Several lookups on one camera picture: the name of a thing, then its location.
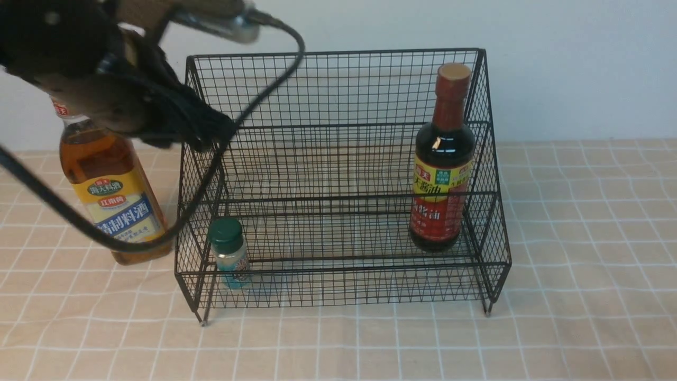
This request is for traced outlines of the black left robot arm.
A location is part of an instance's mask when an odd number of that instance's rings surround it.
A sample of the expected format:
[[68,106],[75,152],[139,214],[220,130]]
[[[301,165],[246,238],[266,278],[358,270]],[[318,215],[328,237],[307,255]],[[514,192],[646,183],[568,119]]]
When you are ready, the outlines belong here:
[[237,126],[182,84],[159,42],[169,22],[242,10],[240,1],[2,1],[2,67],[118,137],[206,150]]

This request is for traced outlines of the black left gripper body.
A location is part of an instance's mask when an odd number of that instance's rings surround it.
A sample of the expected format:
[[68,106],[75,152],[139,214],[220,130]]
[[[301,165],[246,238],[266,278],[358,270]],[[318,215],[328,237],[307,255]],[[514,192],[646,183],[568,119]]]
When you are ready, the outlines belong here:
[[119,78],[131,85],[142,120],[121,135],[159,149],[186,143],[200,152],[235,137],[235,121],[182,84],[161,48],[137,32],[124,31],[123,37],[126,63],[119,66]]

